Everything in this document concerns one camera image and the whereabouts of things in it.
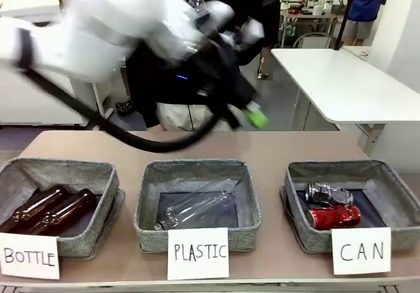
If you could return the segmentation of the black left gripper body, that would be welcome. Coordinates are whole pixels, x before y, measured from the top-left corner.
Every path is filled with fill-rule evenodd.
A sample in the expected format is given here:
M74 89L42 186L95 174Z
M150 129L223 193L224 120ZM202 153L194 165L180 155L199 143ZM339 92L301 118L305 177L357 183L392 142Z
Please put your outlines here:
M211 43L175 68L172 104L231 104L247 106L258 92L242 75L235 52L226 43Z

